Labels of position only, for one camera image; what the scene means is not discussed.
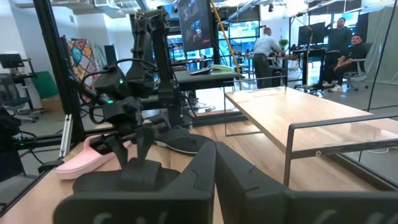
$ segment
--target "curtain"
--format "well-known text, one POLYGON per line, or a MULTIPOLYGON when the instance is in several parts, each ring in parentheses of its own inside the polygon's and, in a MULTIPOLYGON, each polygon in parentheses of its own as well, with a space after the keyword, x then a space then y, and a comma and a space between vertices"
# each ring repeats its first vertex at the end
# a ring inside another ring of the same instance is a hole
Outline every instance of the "curtain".
MULTIPOLYGON (((392 14, 392 7, 385 7, 380 11, 369 14, 367 43, 372 43, 365 61, 365 70, 368 74, 366 82, 373 82, 381 54, 387 27, 392 14)), ((390 33, 384 50, 376 83, 398 85, 398 9, 394 15, 390 33)))

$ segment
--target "computer screen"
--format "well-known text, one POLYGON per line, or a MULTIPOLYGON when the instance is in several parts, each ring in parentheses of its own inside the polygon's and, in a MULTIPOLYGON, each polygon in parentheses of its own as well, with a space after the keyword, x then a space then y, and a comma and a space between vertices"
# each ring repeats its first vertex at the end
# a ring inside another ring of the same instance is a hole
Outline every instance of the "computer screen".
POLYGON ((0 54, 0 63, 3 68, 24 67, 20 54, 0 54))
POLYGON ((213 23, 209 0, 179 0, 178 13, 184 52, 210 48, 213 23))
MULTIPOLYGON (((325 22, 309 25, 312 30, 311 44, 322 44, 325 39, 325 22)), ((311 32, 307 26, 298 28, 298 44, 307 45, 310 43, 311 32)))

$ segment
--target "ceiling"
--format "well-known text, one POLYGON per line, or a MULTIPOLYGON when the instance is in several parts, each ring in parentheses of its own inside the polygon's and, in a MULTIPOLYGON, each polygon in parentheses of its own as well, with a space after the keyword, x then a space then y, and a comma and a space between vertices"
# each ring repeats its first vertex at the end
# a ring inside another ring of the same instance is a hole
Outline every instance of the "ceiling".
MULTIPOLYGON (((13 0, 17 7, 34 7, 32 0, 13 0)), ((105 13, 111 18, 125 17, 139 9, 155 9, 157 6, 169 5, 176 0, 50 0, 53 6, 65 6, 73 10, 75 15, 105 13)), ((251 2, 269 4, 273 0, 214 0, 215 5, 244 6, 251 2)))

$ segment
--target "metal table frame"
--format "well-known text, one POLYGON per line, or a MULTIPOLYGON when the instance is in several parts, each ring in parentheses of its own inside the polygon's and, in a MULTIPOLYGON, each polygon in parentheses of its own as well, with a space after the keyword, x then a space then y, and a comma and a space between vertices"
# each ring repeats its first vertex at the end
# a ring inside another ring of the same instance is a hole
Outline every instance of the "metal table frame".
MULTIPOLYGON (((224 89, 224 113, 226 113, 226 93, 224 89)), ((356 142, 353 144, 344 144, 339 146, 328 146, 328 147, 320 147, 315 149, 306 149, 293 151, 293 141, 294 141, 294 132, 296 129, 303 128, 316 128, 322 126, 329 126, 335 124, 346 124, 346 123, 355 123, 361 121, 371 121, 377 119, 386 119, 386 118, 395 118, 398 117, 398 112, 395 113, 384 113, 384 114, 370 114, 364 116, 355 116, 350 118, 338 118, 338 119, 328 119, 323 121, 313 121, 306 123, 296 123, 291 124, 288 127, 287 131, 287 143, 285 148, 285 168, 284 168, 284 185, 289 186, 290 180, 290 166, 293 159, 303 159, 308 157, 320 157, 320 156, 331 156, 335 154, 341 154, 346 152, 359 152, 364 150, 372 150, 372 149, 380 149, 385 147, 396 147, 398 146, 398 139, 388 139, 388 140, 380 140, 380 141, 366 141, 366 142, 356 142)), ((244 136, 249 134, 261 134, 262 131, 252 131, 248 133, 236 133, 236 134, 227 134, 226 124, 224 122, 224 131, 226 137, 235 137, 235 136, 244 136)))

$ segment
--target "gray floor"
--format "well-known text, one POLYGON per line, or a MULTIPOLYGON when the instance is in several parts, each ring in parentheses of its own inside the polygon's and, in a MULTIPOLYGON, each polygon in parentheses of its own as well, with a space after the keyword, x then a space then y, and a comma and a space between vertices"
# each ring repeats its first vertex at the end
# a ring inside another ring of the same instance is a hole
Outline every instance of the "gray floor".
MULTIPOLYGON (((311 68, 309 71, 309 80, 310 83, 315 83, 318 80, 319 67, 317 63, 314 63, 314 68, 311 68)), ((301 77, 301 72, 299 69, 293 69, 289 72, 289 79, 298 79, 301 77)), ((290 87, 294 85, 298 85, 300 82, 289 83, 290 87)), ((354 90, 345 90, 341 93, 329 93, 324 91, 320 94, 320 97, 323 97, 328 100, 332 100, 344 105, 352 106, 357 109, 366 109, 368 107, 368 101, 370 97, 370 89, 365 89, 364 86, 369 85, 370 83, 359 83, 359 91, 354 90)), ((255 82, 244 82, 243 88, 250 89, 255 88, 255 82)), ((227 88, 226 91, 232 91, 232 88, 227 88)), ((386 84, 377 84, 375 86, 375 91, 373 95, 373 102, 371 107, 383 107, 383 106, 391 106, 398 105, 398 98, 396 97, 398 93, 398 86, 396 85, 386 85, 386 84)), ((203 109, 201 112, 205 110, 205 107, 215 107, 215 110, 223 110, 224 109, 224 101, 223 101, 223 90, 222 88, 216 88, 211 90, 199 90, 197 91, 197 97, 199 97, 200 103, 203 103, 203 109)), ((227 102, 227 109, 233 108, 233 105, 227 102)), ((371 110, 372 113, 387 113, 398 111, 398 107, 386 108, 381 110, 371 110)), ((35 133, 38 136, 51 135, 55 133, 59 133, 63 128, 63 120, 65 116, 63 114, 52 114, 45 113, 40 116, 38 122, 32 124, 29 122, 24 122, 21 126, 23 131, 29 131, 35 133)), ((83 118, 83 125, 86 130, 94 129, 95 124, 90 121, 88 116, 83 118)), ((44 162, 53 161, 58 158, 58 151, 50 151, 50 152, 40 152, 45 149, 35 149, 36 155, 39 159, 44 162)), ((348 154, 353 159, 359 159, 359 153, 349 153, 348 154)), ((22 159, 22 163, 24 165, 25 171, 29 175, 38 175, 37 168, 40 166, 40 163, 35 160, 35 158, 31 154, 27 154, 22 159)), ((390 149, 390 151, 386 154, 371 154, 367 151, 364 151, 361 156, 361 163, 364 165, 374 169, 376 172, 386 176, 387 178, 393 180, 398 183, 398 172, 395 172, 398 169, 398 164, 396 161, 398 160, 398 151, 394 149, 390 149)), ((0 183, 0 203, 8 203, 14 197, 16 197, 19 192, 29 183, 32 179, 27 177, 23 177, 19 175, 17 177, 13 177, 7 181, 0 183)))

